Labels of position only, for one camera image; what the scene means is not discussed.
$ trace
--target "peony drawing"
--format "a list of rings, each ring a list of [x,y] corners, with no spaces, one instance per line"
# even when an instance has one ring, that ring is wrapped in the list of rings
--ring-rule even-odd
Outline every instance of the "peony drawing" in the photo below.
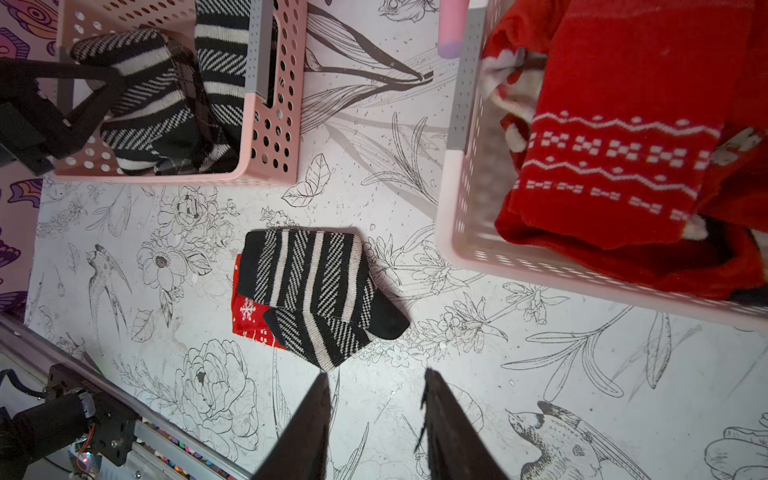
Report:
[[[184,428],[220,454],[236,461],[256,450],[256,385],[240,347],[213,339],[190,349],[176,371],[174,396]]]
[[[182,187],[169,204],[161,204],[161,211],[157,214],[160,235],[173,233],[194,243],[207,235],[217,210],[215,191],[207,196],[197,188]]]

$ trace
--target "pink basket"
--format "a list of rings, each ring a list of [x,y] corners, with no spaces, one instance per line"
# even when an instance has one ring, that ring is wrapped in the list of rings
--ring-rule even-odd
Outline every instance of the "pink basket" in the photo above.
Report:
[[[257,94],[246,93],[240,162],[234,171],[128,176],[118,168],[114,152],[101,141],[97,128],[83,150],[55,162],[55,176],[65,181],[135,184],[216,183],[257,187],[295,184],[299,173],[306,0],[278,0],[274,5],[273,16],[279,32],[275,98],[272,108],[268,108]],[[58,16],[56,42],[64,50],[81,38],[151,25],[194,51],[194,0],[61,0]]]

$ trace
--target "sock toe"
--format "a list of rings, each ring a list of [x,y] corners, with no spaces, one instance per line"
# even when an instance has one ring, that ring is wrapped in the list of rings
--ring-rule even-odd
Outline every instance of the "sock toe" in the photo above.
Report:
[[[371,300],[371,324],[368,331],[384,340],[399,338],[411,325],[394,303],[377,290]]]

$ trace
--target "pink cylinder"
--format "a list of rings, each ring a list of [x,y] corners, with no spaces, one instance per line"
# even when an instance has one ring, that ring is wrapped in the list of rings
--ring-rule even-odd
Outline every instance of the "pink cylinder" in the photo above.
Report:
[[[461,56],[468,9],[469,0],[440,1],[437,53],[441,57],[458,58]]]

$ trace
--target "flower illustration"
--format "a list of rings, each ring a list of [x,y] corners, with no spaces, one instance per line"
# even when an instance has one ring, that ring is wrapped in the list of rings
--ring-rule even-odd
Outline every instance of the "flower illustration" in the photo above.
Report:
[[[413,256],[414,260],[424,266],[419,271],[414,272],[411,277],[414,280],[421,280],[430,287],[430,291],[435,295],[442,292],[445,285],[467,286],[465,282],[451,275],[451,270],[457,270],[431,246],[431,242],[422,242],[425,253],[417,253]]]
[[[234,238],[233,231],[234,227],[229,220],[218,222],[214,225],[214,228],[211,231],[210,242],[216,248],[224,248],[232,243],[232,239]]]
[[[240,347],[213,339],[190,349],[176,371],[175,398],[184,428],[236,461],[259,441],[256,385]]]
[[[296,224],[284,211],[272,210],[269,207],[262,207],[261,221],[266,222],[268,227],[290,227]]]
[[[386,351],[392,366],[408,366],[408,352],[400,348],[400,344],[394,342]]]
[[[162,203],[157,214],[161,236],[173,232],[187,242],[203,239],[217,215],[216,193],[207,196],[197,188],[182,187],[169,204]]]
[[[437,8],[434,0],[384,0],[379,12],[395,22],[418,22],[426,12],[437,12]]]
[[[471,349],[480,353],[487,335],[508,340],[507,334],[490,325],[493,320],[485,317],[484,297],[476,305],[466,293],[464,297],[464,303],[457,300],[453,306],[446,306],[440,320],[419,322],[419,338],[415,339],[415,344],[426,350],[433,359],[442,358],[448,346],[454,346],[464,353]]]
[[[386,345],[380,340],[373,340],[366,348],[358,350],[353,356],[365,360],[369,366],[373,363],[378,363],[382,358],[389,358]]]
[[[510,282],[503,287],[512,292],[507,302],[515,304],[515,310],[523,310],[523,319],[526,322],[536,320],[539,325],[547,324],[547,305],[558,305],[568,300],[566,296],[542,296],[541,293],[547,289],[544,286]]]
[[[170,292],[181,285],[187,275],[187,258],[169,247],[164,239],[142,243],[136,261],[144,271],[144,284],[152,288],[161,287]]]
[[[98,198],[104,193],[103,188],[99,188],[98,185],[88,185],[88,197],[98,205]]]
[[[231,198],[227,199],[227,213],[233,217],[240,215],[240,212],[237,211],[237,205],[235,205]]]
[[[394,250],[394,243],[390,234],[388,240],[384,240],[381,237],[374,240],[368,237],[368,241],[363,244],[363,247],[371,266],[372,275],[375,276],[384,272],[395,285],[402,285],[402,281],[395,269],[397,259],[402,254],[402,248]]]
[[[56,346],[66,353],[69,353],[75,359],[83,360],[83,356],[85,355],[85,340],[80,339],[80,343],[76,343],[72,337],[69,336],[69,333],[66,333],[65,335],[67,338],[64,338],[63,336],[58,337]]]
[[[707,446],[704,461],[719,480],[768,478],[768,413],[759,420],[764,430],[729,427],[723,438]]]

